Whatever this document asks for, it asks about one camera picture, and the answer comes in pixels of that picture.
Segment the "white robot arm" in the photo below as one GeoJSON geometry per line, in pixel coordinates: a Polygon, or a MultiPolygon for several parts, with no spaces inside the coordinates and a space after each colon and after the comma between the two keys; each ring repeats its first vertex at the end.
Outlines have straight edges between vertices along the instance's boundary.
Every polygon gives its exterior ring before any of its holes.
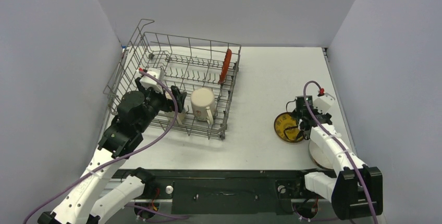
{"type": "MultiPolygon", "coordinates": [[[[159,111],[170,112],[174,106],[174,102],[158,86],[153,86],[152,81],[148,81],[150,85],[145,87],[142,83],[145,78],[136,79],[138,91],[130,91],[121,98],[118,114],[104,131],[82,179],[90,176],[73,187],[53,211],[42,213],[39,224],[105,223],[126,203],[152,189],[155,177],[138,168],[121,185],[98,200],[112,175],[125,163],[124,158],[141,143],[142,133],[159,111]]],[[[180,113],[187,93],[180,93],[176,86],[171,86],[170,90],[177,101],[175,108],[180,113]]]]}
{"type": "Polygon", "coordinates": [[[296,98],[296,109],[292,116],[296,118],[304,138],[317,144],[337,176],[331,178],[322,172],[307,173],[304,176],[305,188],[330,201],[335,214],[342,220],[370,216],[369,202],[355,171],[358,170],[376,215],[380,215],[383,211],[382,174],[378,168],[368,167],[340,138],[330,120],[332,116],[327,113],[334,102],[335,98],[323,90],[315,101],[312,96],[296,98]],[[321,125],[313,120],[307,104],[321,125]]]}

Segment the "screw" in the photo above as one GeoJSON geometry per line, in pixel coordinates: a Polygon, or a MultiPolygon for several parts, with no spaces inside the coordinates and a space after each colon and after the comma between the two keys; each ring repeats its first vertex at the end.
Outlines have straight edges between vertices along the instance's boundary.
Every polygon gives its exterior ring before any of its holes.
{"type": "Polygon", "coordinates": [[[283,185],[279,186],[278,187],[278,192],[281,193],[281,194],[284,194],[286,192],[286,187],[283,186],[283,185]]]}
{"type": "Polygon", "coordinates": [[[170,185],[166,187],[166,193],[167,194],[172,194],[173,191],[174,191],[174,187],[172,187],[170,185]]]}

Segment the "dish rack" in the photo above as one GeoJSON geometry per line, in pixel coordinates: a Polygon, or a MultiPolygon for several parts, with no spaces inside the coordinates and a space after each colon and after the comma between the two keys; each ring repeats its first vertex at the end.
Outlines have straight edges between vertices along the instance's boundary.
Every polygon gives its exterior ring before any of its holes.
{"type": "MultiPolygon", "coordinates": [[[[140,76],[139,68],[157,68],[164,72],[162,81],[165,85],[175,85],[180,92],[187,92],[185,118],[182,124],[176,122],[172,129],[187,135],[223,140],[239,70],[241,45],[146,31],[146,26],[153,22],[140,20],[103,91],[108,98],[110,113],[117,114],[117,106],[126,92],[137,90],[134,80],[140,76]],[[232,56],[227,76],[223,84],[218,84],[228,49],[232,51],[232,56]],[[211,126],[196,120],[192,112],[190,95],[201,87],[211,89],[215,95],[216,108],[211,126]]],[[[150,126],[165,130],[171,120],[170,114],[160,111],[150,126]]]]}

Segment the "white wall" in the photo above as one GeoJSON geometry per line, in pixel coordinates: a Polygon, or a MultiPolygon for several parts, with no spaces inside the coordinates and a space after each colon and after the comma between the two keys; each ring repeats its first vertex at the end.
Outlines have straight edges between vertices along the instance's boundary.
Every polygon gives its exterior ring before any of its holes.
{"type": "Polygon", "coordinates": [[[17,224],[83,172],[121,48],[97,0],[0,8],[0,222],[17,224]]]}
{"type": "Polygon", "coordinates": [[[442,0],[356,0],[328,55],[388,223],[440,223],[442,0]]]}
{"type": "Polygon", "coordinates": [[[329,46],[354,0],[99,0],[123,44],[154,32],[243,45],[329,46]]]}

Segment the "white mug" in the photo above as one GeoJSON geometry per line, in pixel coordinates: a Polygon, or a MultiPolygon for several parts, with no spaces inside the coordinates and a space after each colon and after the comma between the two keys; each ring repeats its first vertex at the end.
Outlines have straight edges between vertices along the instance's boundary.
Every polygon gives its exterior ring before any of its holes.
{"type": "Polygon", "coordinates": [[[199,121],[207,121],[213,124],[213,114],[215,113],[215,95],[212,90],[202,87],[196,89],[190,95],[193,115],[199,121]]]}

